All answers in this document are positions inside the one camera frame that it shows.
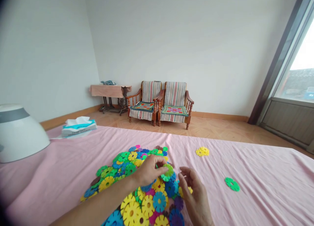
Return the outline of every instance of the glass pane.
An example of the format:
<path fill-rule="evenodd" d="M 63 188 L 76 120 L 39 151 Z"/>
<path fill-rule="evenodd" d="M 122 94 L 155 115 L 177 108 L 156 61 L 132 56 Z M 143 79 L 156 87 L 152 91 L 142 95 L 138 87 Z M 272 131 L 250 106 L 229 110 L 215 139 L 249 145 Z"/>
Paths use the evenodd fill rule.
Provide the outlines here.
<path fill-rule="evenodd" d="M 275 97 L 314 102 L 314 21 L 281 79 Z"/>

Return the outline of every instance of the striped chair cover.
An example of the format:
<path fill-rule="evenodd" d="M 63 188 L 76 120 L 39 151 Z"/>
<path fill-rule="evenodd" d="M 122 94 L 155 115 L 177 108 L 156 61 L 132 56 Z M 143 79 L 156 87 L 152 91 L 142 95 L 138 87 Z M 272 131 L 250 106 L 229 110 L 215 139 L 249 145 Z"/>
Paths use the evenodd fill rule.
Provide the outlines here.
<path fill-rule="evenodd" d="M 142 102 L 152 102 L 160 93 L 161 81 L 144 81 Z M 151 120 L 151 112 L 130 109 L 130 116 L 138 119 Z"/>
<path fill-rule="evenodd" d="M 184 106 L 186 83 L 185 82 L 167 82 L 165 105 Z M 168 115 L 161 113 L 160 120 L 184 123 L 185 116 Z"/>

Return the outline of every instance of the hand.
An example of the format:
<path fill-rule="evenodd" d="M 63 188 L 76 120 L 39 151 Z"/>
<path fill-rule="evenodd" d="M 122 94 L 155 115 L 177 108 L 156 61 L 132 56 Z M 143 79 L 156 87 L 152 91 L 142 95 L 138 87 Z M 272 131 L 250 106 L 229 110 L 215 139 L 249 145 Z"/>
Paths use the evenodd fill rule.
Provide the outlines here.
<path fill-rule="evenodd" d="M 167 167 L 163 167 L 164 164 L 167 164 L 164 157 L 150 155 L 132 175 L 138 181 L 140 186 L 149 185 L 156 178 L 168 171 Z"/>
<path fill-rule="evenodd" d="M 207 191 L 196 172 L 188 167 L 180 167 L 179 186 L 182 188 L 186 209 L 194 226 L 214 226 L 210 213 Z"/>

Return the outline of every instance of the wooden baseboard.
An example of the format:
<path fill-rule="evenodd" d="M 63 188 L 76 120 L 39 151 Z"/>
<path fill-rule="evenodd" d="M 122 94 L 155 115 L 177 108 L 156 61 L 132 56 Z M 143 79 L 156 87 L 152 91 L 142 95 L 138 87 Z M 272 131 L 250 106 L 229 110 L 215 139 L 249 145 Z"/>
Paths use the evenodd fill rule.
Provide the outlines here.
<path fill-rule="evenodd" d="M 85 116 L 88 113 L 96 112 L 99 110 L 99 108 L 101 108 L 101 106 L 103 106 L 103 104 L 89 107 L 60 117 L 56 117 L 47 121 L 43 121 L 40 124 L 45 130 L 51 130 L 52 128 L 58 127 L 65 123 L 67 119 L 76 119 L 79 116 Z"/>
<path fill-rule="evenodd" d="M 220 119 L 220 120 L 232 120 L 232 121 L 243 121 L 247 122 L 249 117 L 240 116 L 240 115 L 226 115 L 226 114 L 218 114 L 218 113 L 204 113 L 204 112 L 193 112 L 192 116 L 195 117 L 203 117 L 203 118 L 212 118 L 212 119 Z"/>
<path fill-rule="evenodd" d="M 55 127 L 58 127 L 66 122 L 67 119 L 76 119 L 79 116 L 85 116 L 88 113 L 96 112 L 101 108 L 103 104 L 96 105 L 93 107 L 89 107 L 77 112 L 73 112 L 67 115 L 63 115 L 60 117 L 56 117 L 47 121 L 43 121 L 40 124 L 45 130 L 51 130 Z M 232 121 L 243 121 L 247 122 L 249 118 L 247 116 L 240 116 L 240 115 L 225 115 L 225 114 L 218 114 L 218 113 L 204 113 L 204 112 L 193 112 L 192 116 L 195 117 L 203 117 L 203 118 L 212 118 L 212 119 L 220 119 L 220 120 L 232 120 Z"/>

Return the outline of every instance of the sky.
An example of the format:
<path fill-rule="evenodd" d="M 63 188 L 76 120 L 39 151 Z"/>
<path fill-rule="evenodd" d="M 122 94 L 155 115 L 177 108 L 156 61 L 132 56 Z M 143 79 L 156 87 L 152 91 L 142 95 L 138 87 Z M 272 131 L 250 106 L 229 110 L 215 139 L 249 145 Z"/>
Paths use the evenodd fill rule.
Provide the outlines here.
<path fill-rule="evenodd" d="M 311 23 L 290 70 L 314 68 L 314 21 Z"/>

